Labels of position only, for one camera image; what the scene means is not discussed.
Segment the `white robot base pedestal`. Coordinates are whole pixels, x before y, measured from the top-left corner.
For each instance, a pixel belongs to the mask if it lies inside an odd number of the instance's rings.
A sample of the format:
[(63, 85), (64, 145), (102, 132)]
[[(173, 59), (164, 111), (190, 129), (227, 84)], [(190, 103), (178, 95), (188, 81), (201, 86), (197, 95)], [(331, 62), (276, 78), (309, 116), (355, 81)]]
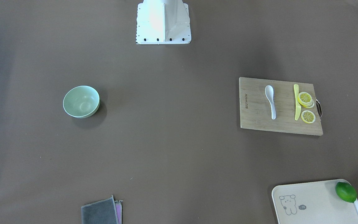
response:
[(182, 0), (144, 0), (137, 5), (136, 44), (189, 44), (189, 6)]

